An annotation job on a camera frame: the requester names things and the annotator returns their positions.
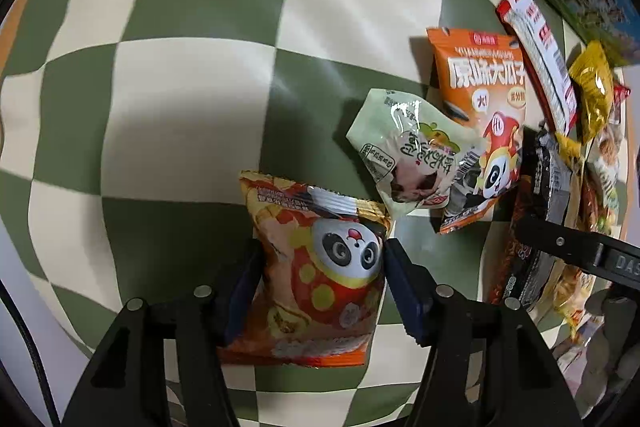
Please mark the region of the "pale green snack packet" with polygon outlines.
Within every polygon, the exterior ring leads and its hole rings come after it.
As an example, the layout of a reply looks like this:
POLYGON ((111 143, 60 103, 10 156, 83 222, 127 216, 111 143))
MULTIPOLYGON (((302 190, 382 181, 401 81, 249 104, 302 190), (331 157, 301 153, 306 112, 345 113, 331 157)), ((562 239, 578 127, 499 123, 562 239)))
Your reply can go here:
POLYGON ((347 140, 395 219, 446 207, 462 160, 486 144, 420 96, 384 89, 369 91, 347 140))

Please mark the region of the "orange panda snack bag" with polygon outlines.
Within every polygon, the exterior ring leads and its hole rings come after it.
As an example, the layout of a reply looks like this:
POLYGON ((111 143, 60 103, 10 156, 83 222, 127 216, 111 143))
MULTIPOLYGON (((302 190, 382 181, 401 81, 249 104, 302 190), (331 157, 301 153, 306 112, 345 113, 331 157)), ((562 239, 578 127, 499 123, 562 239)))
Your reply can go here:
POLYGON ((245 170, 241 192, 266 252, 231 364, 361 366, 384 286, 390 216, 379 202, 245 170))

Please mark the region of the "black noodle packet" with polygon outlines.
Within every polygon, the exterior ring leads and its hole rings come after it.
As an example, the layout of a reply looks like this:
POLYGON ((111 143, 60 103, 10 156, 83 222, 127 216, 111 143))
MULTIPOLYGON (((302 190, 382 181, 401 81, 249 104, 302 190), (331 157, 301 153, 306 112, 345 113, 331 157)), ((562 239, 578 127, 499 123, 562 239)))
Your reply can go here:
POLYGON ((491 303, 513 297, 529 309, 540 298, 554 265, 541 249, 550 225, 562 225, 570 202, 572 172, 553 134, 526 128, 518 194, 506 240, 506 255, 489 294, 491 303))

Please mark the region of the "green white checkered blanket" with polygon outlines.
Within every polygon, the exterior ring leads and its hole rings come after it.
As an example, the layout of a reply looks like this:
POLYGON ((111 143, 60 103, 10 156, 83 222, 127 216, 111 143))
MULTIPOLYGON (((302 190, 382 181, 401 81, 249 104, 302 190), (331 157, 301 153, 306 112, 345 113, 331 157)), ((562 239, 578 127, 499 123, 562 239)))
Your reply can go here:
POLYGON ((346 133, 369 90, 439 99, 428 28, 501 0, 16 0, 1 33, 1 219, 49 314, 56 405, 132 297, 171 299, 252 234, 259 170, 375 198, 346 133))

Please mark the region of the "red white long snack packet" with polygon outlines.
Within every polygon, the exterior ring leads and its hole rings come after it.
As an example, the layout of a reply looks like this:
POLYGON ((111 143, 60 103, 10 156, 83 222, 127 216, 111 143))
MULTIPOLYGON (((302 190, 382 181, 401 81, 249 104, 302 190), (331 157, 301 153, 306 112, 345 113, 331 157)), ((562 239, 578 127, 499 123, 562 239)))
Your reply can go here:
POLYGON ((535 0, 501 0, 497 13, 521 43, 529 77, 549 127, 569 135, 577 120, 577 98, 544 13, 535 0))

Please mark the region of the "white oat cookie packet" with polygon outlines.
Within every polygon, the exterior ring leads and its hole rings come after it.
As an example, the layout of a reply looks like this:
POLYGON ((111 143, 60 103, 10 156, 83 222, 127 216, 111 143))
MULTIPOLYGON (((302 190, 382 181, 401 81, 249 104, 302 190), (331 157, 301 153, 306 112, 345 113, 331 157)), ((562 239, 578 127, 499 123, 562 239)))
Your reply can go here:
POLYGON ((620 217, 616 184, 620 174, 620 132, 607 124, 593 139, 582 180, 582 222, 588 232, 613 236, 620 217))

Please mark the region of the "orange sunflower seed bag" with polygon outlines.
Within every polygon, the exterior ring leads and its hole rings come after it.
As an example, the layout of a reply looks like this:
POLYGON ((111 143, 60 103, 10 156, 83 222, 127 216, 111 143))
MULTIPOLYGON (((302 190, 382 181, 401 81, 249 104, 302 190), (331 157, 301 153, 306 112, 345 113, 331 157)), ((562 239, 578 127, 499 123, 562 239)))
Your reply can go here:
POLYGON ((445 113, 482 138, 459 162, 439 232, 480 220, 518 182, 528 75, 518 39, 427 29, 445 113))

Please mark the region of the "small red sauce packet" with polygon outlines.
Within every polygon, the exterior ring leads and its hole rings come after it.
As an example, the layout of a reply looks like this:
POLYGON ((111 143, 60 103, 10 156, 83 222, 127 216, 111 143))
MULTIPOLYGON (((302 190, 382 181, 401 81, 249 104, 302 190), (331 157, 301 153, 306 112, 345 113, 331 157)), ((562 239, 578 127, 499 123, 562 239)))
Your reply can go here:
POLYGON ((614 100, 610 113, 610 123, 620 124, 622 121, 622 104, 629 98, 631 90, 615 80, 613 82, 613 94, 614 100))

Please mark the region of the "yellow hotpot seasoning packet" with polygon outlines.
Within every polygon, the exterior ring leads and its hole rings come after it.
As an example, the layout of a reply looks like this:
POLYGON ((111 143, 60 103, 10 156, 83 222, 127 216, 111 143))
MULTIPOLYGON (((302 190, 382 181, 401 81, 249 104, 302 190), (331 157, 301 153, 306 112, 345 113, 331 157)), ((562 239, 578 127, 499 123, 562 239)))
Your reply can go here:
POLYGON ((587 44, 568 75, 579 91, 578 138, 588 145, 608 124, 614 103, 613 73, 600 41, 587 44))

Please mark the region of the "yellow egg biscuit packet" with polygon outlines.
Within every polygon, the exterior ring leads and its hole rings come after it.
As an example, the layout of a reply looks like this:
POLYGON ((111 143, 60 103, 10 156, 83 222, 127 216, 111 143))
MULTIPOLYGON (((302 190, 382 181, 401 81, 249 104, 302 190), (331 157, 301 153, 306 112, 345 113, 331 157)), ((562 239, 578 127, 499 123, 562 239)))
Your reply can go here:
POLYGON ((579 338, 579 325, 586 312, 586 301, 590 297, 597 277, 574 265, 565 265, 559 282, 553 291, 553 309, 563 317, 570 328, 570 339, 579 338))

